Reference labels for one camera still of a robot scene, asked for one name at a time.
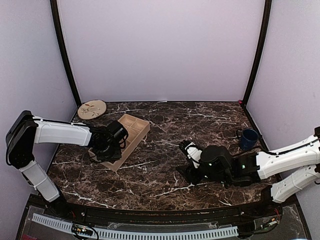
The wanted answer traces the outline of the wooden compartment tray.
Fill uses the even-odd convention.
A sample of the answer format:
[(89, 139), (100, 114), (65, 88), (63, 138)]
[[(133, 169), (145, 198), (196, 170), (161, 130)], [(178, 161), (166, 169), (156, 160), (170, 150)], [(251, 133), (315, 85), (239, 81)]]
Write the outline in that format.
[(128, 131), (128, 138), (125, 140), (125, 148), (121, 149), (121, 158), (116, 160), (105, 160), (101, 162), (102, 165), (114, 172), (116, 172), (122, 166), (122, 164), (150, 131), (150, 123), (148, 121), (129, 114), (124, 114), (118, 121)]

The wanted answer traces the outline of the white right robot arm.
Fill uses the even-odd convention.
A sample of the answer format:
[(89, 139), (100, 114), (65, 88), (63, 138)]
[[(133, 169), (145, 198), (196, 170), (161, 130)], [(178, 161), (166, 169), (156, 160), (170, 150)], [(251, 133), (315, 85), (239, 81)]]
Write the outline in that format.
[(209, 145), (200, 148), (193, 141), (183, 140), (179, 149), (189, 160), (176, 170), (192, 185), (201, 180), (222, 183), (225, 187), (247, 187), (273, 175), (295, 169), (280, 182), (265, 188), (268, 197), (255, 205), (255, 213), (266, 217), (287, 198), (320, 177), (320, 129), (301, 142), (267, 151), (243, 152), (231, 155), (225, 146)]

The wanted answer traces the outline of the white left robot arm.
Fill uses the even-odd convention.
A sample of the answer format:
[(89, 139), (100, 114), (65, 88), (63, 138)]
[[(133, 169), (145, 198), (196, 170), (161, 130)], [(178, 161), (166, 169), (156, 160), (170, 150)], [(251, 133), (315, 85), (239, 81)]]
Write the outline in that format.
[(35, 144), (56, 143), (91, 148), (97, 162), (118, 160), (129, 136), (117, 120), (107, 126), (80, 122), (63, 122), (34, 116), (24, 110), (6, 134), (7, 165), (18, 169), (41, 196), (51, 203), (51, 210), (60, 218), (71, 213), (58, 187), (48, 177), (33, 155)]

